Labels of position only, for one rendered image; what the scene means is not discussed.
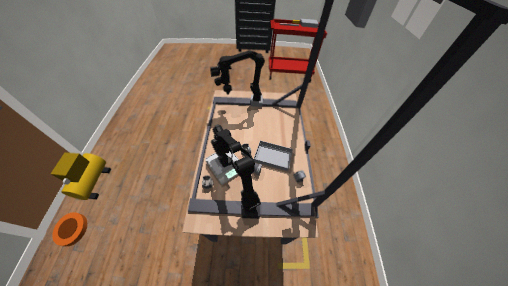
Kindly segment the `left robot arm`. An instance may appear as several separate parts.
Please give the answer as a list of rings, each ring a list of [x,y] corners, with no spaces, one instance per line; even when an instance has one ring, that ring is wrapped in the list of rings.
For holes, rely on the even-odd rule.
[[[241,191],[241,203],[243,208],[248,211],[246,213],[257,213],[257,207],[261,204],[259,197],[256,194],[257,192],[253,189],[252,177],[251,174],[254,172],[255,162],[252,158],[250,152],[242,147],[240,142],[237,142],[233,137],[231,137],[231,132],[228,129],[223,130],[221,125],[215,125],[212,129],[215,140],[219,141],[218,146],[220,149],[229,149],[231,152],[231,164],[236,173],[241,177],[243,190]],[[217,133],[216,133],[217,132]],[[220,144],[221,143],[221,144]],[[238,151],[242,151],[245,153],[246,157],[239,159],[233,162],[233,153]],[[246,205],[245,205],[246,204]],[[255,210],[254,210],[255,209]]]

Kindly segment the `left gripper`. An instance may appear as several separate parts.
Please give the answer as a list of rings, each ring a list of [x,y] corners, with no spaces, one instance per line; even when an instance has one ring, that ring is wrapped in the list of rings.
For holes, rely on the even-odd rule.
[[[223,156],[221,159],[219,159],[219,160],[221,161],[222,166],[223,166],[223,167],[226,167],[226,166],[232,165],[232,164],[231,164],[231,157],[229,157],[228,155],[226,155],[227,150],[228,150],[229,148],[227,148],[227,149],[220,149],[220,148],[219,148],[219,146],[218,146],[218,142],[217,142],[217,140],[215,140],[215,139],[212,139],[212,140],[211,140],[211,144],[212,144],[212,146],[213,146],[213,148],[214,148],[214,150],[215,150],[216,154],[218,153],[218,155],[219,155],[219,156]],[[216,146],[216,144],[217,144],[217,146]],[[214,146],[215,146],[215,147],[214,147]],[[217,148],[217,147],[218,147],[218,148]],[[219,152],[219,151],[220,151],[220,152]]]

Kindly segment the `white digital scale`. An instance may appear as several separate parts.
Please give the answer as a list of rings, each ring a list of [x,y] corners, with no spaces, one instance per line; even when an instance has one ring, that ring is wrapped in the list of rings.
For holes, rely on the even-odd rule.
[[[235,176],[238,175],[238,173],[235,172],[234,168],[232,165],[229,165],[229,166],[226,166],[226,167],[222,167],[221,163],[219,162],[218,158],[217,158],[217,154],[214,153],[212,155],[210,155],[209,157],[206,158],[206,163],[207,165],[212,169],[212,171],[214,172],[214,174],[216,175],[216,177],[218,178],[218,180],[220,181],[221,185],[223,185],[224,183],[228,182],[229,180],[231,180],[232,178],[234,178]],[[233,162],[239,160],[237,158],[237,156],[233,153],[233,158],[232,158]],[[209,164],[210,165],[209,165]],[[223,173],[224,172],[224,173]]]

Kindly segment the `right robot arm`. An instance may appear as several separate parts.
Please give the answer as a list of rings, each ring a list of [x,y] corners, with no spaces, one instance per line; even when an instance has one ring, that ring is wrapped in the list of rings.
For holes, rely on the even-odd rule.
[[[217,64],[218,65],[217,67],[210,67],[211,77],[220,76],[220,73],[219,73],[220,71],[221,71],[222,76],[228,76],[229,69],[232,69],[231,65],[233,63],[241,61],[241,60],[245,60],[248,58],[251,58],[252,60],[254,60],[255,65],[256,65],[255,73],[254,73],[254,80],[253,80],[253,83],[251,83],[251,85],[250,85],[252,93],[255,94],[253,96],[253,100],[254,101],[261,101],[262,93],[259,88],[259,79],[260,79],[261,68],[264,65],[265,59],[262,56],[262,54],[260,54],[260,53],[256,53],[254,51],[248,50],[246,52],[242,52],[242,53],[239,53],[239,54],[236,54],[233,56],[223,56],[220,58],[220,61]],[[214,79],[214,82],[217,86],[224,84],[222,76]]]

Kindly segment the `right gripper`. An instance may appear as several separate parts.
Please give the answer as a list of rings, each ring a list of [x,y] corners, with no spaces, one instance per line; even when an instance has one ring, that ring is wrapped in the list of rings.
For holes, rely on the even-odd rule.
[[[230,91],[232,91],[232,86],[229,85],[229,83],[230,83],[230,76],[229,75],[228,76],[222,76],[222,79],[224,81],[223,90],[224,90],[224,92],[227,93],[227,95],[229,95]],[[229,92],[227,92],[227,91],[229,91]]]

